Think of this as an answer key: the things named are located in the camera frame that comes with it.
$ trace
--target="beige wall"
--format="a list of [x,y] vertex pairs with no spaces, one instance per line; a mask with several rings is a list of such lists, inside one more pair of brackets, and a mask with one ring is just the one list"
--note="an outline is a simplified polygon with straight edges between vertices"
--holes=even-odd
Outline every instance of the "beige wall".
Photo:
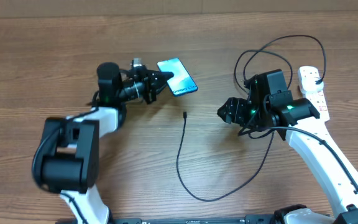
[[358,0],[0,0],[0,18],[358,10]]

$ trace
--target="cable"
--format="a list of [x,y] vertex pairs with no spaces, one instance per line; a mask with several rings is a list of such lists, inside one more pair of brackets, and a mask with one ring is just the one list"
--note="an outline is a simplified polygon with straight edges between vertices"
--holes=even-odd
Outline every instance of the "cable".
[[286,36],[283,36],[283,37],[279,37],[279,38],[276,38],[272,41],[270,41],[269,43],[265,44],[263,47],[261,47],[258,51],[256,51],[252,56],[251,58],[248,59],[248,62],[246,63],[246,65],[244,66],[244,70],[242,71],[242,76],[244,77],[244,81],[247,81],[246,79],[246,67],[247,65],[249,64],[249,62],[259,53],[259,52],[263,52],[263,49],[265,49],[266,47],[268,47],[271,43],[275,42],[275,41],[278,41],[278,40],[281,40],[281,39],[284,39],[284,38],[289,38],[289,37],[308,37],[308,38],[312,38],[313,40],[317,41],[317,43],[320,45],[321,47],[321,51],[323,52],[323,58],[324,58],[324,70],[323,70],[323,76],[316,81],[316,84],[320,84],[325,75],[326,75],[326,65],[327,65],[327,59],[326,59],[326,52],[324,50],[324,47],[323,47],[323,44],[320,42],[320,40],[318,40],[316,37],[313,37],[313,36],[310,36],[310,35],[303,35],[303,34],[298,34],[298,35],[286,35]]
[[[97,104],[96,100],[97,100],[98,95],[99,95],[99,91],[96,91],[96,92],[94,93],[94,95],[93,95],[93,98],[92,98],[92,103],[91,103],[91,104],[92,104],[92,106],[95,106],[95,110],[92,110],[92,111],[89,111],[89,112],[86,112],[86,113],[82,113],[82,114],[73,116],[73,117],[71,117],[71,118],[65,120],[64,123],[65,123],[65,124],[68,124],[68,123],[74,121],[74,120],[77,119],[77,118],[80,118],[80,117],[83,117],[83,116],[86,116],[86,115],[89,115],[89,114],[93,114],[93,113],[99,111],[99,107],[96,106],[96,104]],[[60,130],[60,128],[62,128],[62,126],[57,126],[56,128],[54,128],[54,129],[50,132],[50,134],[49,134],[47,137],[45,137],[45,138],[42,140],[42,142],[39,144],[39,146],[38,146],[38,148],[37,148],[37,150],[36,150],[36,152],[35,152],[35,154],[34,154],[34,157],[33,157],[33,159],[32,159],[32,173],[33,173],[33,176],[34,176],[34,172],[35,172],[35,158],[38,157],[40,151],[41,151],[42,148],[45,146],[45,144],[47,143],[47,141],[48,141],[54,134],[56,134],[56,133]],[[41,190],[44,190],[44,191],[46,191],[46,192],[49,192],[47,189],[45,189],[44,187],[42,187],[42,183],[40,183],[40,180],[36,180],[36,179],[35,179],[35,183],[38,185],[38,187],[39,187]]]
[[80,218],[82,219],[82,223],[83,224],[88,224],[88,222],[86,221],[86,218],[84,217],[84,215],[82,214],[80,207],[78,206],[78,204],[76,203],[76,201],[74,200],[74,198],[66,193],[60,193],[60,195],[65,196],[66,198],[68,198],[68,202],[69,203],[73,203],[75,210],[77,211],[78,215],[80,216]]
[[341,166],[342,170],[346,174],[347,178],[351,181],[351,183],[354,186],[356,192],[358,193],[358,184],[357,184],[357,182],[353,179],[353,177],[351,176],[350,172],[346,168],[345,164],[342,162],[341,158],[339,158],[339,156],[336,154],[335,150],[331,146],[329,146],[329,144],[325,140],[322,140],[321,138],[319,138],[318,136],[316,136],[316,135],[314,135],[314,134],[312,134],[310,132],[304,131],[304,130],[299,129],[299,128],[293,128],[293,127],[269,127],[269,128],[264,128],[264,129],[261,129],[261,130],[258,130],[258,131],[266,131],[266,130],[297,131],[299,133],[305,134],[305,135],[307,135],[309,137],[312,137],[315,140],[317,140],[320,144],[324,145],[328,149],[328,151],[334,156],[334,158],[337,160],[338,164]]
[[271,54],[271,55],[274,55],[274,56],[277,56],[281,59],[283,59],[287,64],[288,66],[290,67],[290,71],[291,71],[291,76],[290,76],[290,81],[288,83],[288,88],[290,87],[291,85],[291,82],[292,82],[292,76],[293,76],[293,71],[292,71],[292,66],[291,66],[291,63],[283,56],[279,55],[279,54],[276,54],[274,52],[269,52],[269,51],[266,51],[266,50],[246,50],[245,52],[243,52],[242,54],[240,54],[240,57],[237,59],[237,62],[236,62],[236,65],[234,66],[234,81],[237,83],[237,86],[244,92],[248,93],[239,83],[239,81],[237,80],[237,76],[236,76],[236,71],[237,71],[237,66],[240,62],[240,59],[242,58],[242,56],[248,52],[262,52],[262,53],[266,53],[266,54]]
[[259,173],[259,171],[262,169],[262,166],[264,165],[265,163],[265,160],[266,160],[266,157],[267,157],[267,154],[269,153],[269,149],[272,145],[272,142],[273,142],[273,137],[274,137],[274,133],[272,133],[272,138],[270,139],[270,142],[268,144],[268,147],[267,147],[267,150],[266,150],[266,153],[265,153],[265,156],[264,156],[264,159],[262,160],[262,163],[260,164],[258,170],[255,172],[255,174],[250,177],[247,181],[245,181],[243,184],[241,184],[238,188],[230,191],[229,193],[226,193],[220,197],[217,197],[217,198],[214,198],[214,199],[203,199],[203,198],[199,198],[197,196],[195,196],[193,193],[191,193],[191,191],[186,187],[185,183],[183,183],[182,179],[181,179],[181,176],[180,176],[180,172],[179,172],[179,156],[180,156],[180,151],[181,151],[181,146],[183,144],[183,139],[185,137],[185,129],[186,129],[186,119],[187,119],[187,112],[183,112],[183,119],[185,120],[185,122],[183,123],[183,133],[181,135],[181,141],[180,141],[180,145],[179,145],[179,150],[178,150],[178,156],[177,156],[177,173],[178,173],[178,178],[180,180],[180,183],[181,185],[183,186],[183,188],[187,191],[187,193],[189,193],[193,198],[197,199],[197,200],[200,200],[202,202],[216,202],[218,200],[221,200],[222,198],[225,198],[235,192],[237,192],[238,190],[240,190],[241,188],[245,187],[249,182],[251,182],[251,180],[253,180]]

